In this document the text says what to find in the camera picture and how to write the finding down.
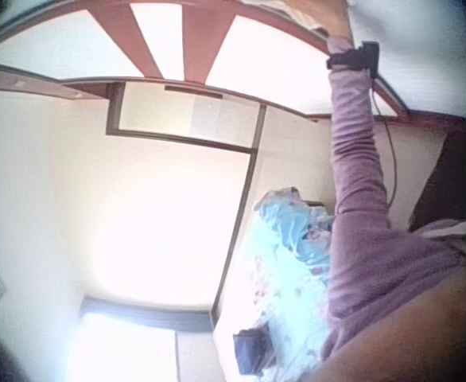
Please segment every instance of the wooden ceiling beam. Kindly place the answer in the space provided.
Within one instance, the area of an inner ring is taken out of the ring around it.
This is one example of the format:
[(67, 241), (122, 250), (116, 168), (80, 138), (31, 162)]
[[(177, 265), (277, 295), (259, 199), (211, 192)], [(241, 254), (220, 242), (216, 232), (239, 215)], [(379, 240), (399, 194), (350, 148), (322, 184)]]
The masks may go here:
[(235, 14), (198, 6), (182, 6), (185, 80), (204, 84)]
[(89, 6), (88, 11), (145, 77), (161, 77), (129, 4)]

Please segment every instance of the blue fabric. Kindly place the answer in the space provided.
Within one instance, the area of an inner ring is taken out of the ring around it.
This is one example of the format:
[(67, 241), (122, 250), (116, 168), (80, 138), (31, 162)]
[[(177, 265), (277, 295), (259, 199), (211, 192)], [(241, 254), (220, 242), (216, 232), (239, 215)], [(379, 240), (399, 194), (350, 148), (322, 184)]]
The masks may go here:
[(295, 189), (270, 192), (255, 209), (244, 253), (256, 268), (255, 305), (270, 328), (277, 360), (267, 380), (295, 381), (320, 364), (329, 333), (332, 217), (322, 207), (310, 208)]
[(280, 244), (328, 284), (332, 216), (324, 207), (309, 207), (295, 188), (272, 191), (256, 207), (263, 223)]

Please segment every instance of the black bag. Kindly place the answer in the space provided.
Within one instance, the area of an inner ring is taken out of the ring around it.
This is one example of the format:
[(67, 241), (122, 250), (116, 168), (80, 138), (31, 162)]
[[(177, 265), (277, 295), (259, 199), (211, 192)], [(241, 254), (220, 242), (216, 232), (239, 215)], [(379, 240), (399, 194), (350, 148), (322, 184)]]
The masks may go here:
[(257, 376), (273, 357), (268, 326), (240, 330), (233, 335), (235, 357), (242, 376)]

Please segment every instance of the white ceiling panel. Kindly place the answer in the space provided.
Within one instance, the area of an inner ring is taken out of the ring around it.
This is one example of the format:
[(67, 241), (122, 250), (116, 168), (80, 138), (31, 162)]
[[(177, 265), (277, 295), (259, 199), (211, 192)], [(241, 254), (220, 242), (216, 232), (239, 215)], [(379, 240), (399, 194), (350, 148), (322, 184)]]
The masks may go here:
[(0, 64), (58, 80), (143, 76), (86, 10), (53, 18), (2, 42)]
[[(206, 84), (305, 114), (332, 111), (328, 56), (281, 30), (236, 17)], [(379, 97), (383, 114), (395, 115)]]
[(213, 99), (167, 91), (163, 84), (129, 82), (119, 128), (251, 147), (258, 110), (258, 103), (237, 97)]
[(184, 80), (182, 7), (179, 4), (131, 4), (150, 52), (167, 80)]
[(454, 0), (358, 0), (355, 41), (380, 43), (379, 70), (411, 109), (466, 117), (466, 7)]

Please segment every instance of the person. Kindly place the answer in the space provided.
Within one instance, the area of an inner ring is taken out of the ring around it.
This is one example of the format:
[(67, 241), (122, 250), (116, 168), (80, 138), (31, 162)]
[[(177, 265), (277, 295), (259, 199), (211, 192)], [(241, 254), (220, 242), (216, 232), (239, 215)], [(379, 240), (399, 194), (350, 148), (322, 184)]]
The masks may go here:
[[(287, 3), (322, 24), (330, 53), (353, 48), (344, 0)], [(466, 357), (466, 256), (445, 242), (391, 229), (371, 78), (343, 68), (329, 79), (336, 184), (331, 332), (324, 363), (305, 381), (446, 380)]]

